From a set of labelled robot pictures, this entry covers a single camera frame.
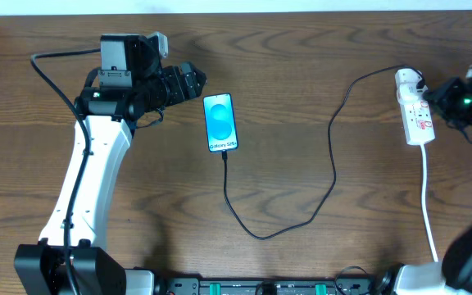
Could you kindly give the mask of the blue galaxy smartphone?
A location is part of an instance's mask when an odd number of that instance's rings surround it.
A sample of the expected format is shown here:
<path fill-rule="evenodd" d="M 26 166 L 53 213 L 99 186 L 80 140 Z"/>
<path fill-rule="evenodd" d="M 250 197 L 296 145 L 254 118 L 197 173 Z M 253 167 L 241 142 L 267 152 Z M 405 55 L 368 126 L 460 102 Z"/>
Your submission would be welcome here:
<path fill-rule="evenodd" d="M 233 99 L 230 93 L 203 98 L 207 146 L 210 152 L 223 152 L 238 148 Z"/>

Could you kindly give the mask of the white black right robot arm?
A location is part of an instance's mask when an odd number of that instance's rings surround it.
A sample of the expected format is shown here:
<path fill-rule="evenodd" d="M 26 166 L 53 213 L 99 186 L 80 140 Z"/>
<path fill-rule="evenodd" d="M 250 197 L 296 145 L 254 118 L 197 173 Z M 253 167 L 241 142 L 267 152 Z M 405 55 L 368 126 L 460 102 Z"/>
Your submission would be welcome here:
<path fill-rule="evenodd" d="M 431 259 L 391 266 L 372 292 L 472 294 L 472 61 L 441 82 L 408 65 L 390 71 L 402 134 L 420 153 L 420 227 Z"/>

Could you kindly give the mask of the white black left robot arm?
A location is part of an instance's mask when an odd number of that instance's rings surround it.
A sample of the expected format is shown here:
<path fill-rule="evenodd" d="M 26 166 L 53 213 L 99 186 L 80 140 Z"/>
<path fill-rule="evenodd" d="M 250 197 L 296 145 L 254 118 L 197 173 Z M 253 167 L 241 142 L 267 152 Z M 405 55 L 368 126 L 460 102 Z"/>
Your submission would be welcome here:
<path fill-rule="evenodd" d="M 186 61 L 163 66 L 159 32 L 104 34 L 99 67 L 67 103 L 75 141 L 57 204 L 35 244 L 21 244 L 14 267 L 28 294 L 163 294 L 150 270 L 126 269 L 106 250 L 116 178 L 139 120 L 148 112 L 198 98 L 206 75 Z"/>

